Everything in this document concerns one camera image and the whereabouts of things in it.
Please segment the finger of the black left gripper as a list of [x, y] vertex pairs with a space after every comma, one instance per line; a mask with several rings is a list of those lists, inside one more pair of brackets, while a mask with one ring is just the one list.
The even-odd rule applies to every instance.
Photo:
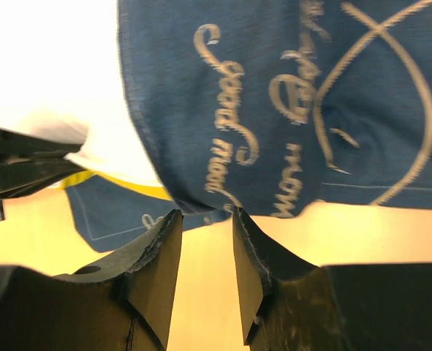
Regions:
[[0, 161], [61, 159], [80, 145], [56, 143], [0, 129]]
[[5, 219], [4, 200], [32, 195], [78, 172], [80, 167], [65, 159], [0, 163], [0, 221]]

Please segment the white pillow yellow underside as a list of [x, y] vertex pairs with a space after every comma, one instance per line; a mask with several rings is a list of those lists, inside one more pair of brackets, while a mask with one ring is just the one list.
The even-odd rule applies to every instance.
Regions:
[[116, 1], [0, 1], [0, 129], [78, 145], [79, 181], [170, 199], [129, 115]]

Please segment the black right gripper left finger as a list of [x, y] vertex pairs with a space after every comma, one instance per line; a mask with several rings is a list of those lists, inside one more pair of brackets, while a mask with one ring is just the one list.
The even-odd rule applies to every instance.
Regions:
[[72, 274], [0, 265], [0, 350], [165, 350], [183, 216]]

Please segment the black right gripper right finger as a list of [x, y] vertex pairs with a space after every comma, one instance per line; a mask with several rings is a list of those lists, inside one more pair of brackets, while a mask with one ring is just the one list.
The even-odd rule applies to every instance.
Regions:
[[432, 263], [316, 266], [232, 217], [251, 350], [432, 350]]

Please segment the blue denim pillowcase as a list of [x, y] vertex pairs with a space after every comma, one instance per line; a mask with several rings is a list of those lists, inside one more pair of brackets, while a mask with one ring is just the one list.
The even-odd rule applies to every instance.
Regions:
[[120, 1], [118, 46], [159, 185], [68, 188], [92, 249], [174, 208], [191, 229], [317, 200], [432, 209], [432, 1]]

